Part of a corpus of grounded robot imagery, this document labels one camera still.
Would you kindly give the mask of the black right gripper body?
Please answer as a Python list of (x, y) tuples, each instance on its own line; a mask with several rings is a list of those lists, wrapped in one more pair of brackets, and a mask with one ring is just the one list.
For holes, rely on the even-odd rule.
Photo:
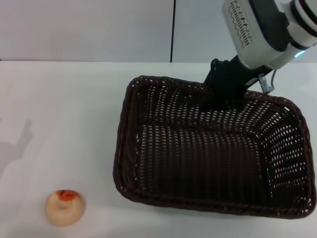
[(248, 89), (258, 81), (260, 74), (267, 75), (272, 69), (263, 65), (255, 69), (246, 68), (235, 56), (232, 60), (220, 61), (213, 59), (211, 69), (203, 82), (206, 87), (214, 87), (216, 89), (232, 89), (238, 88)]

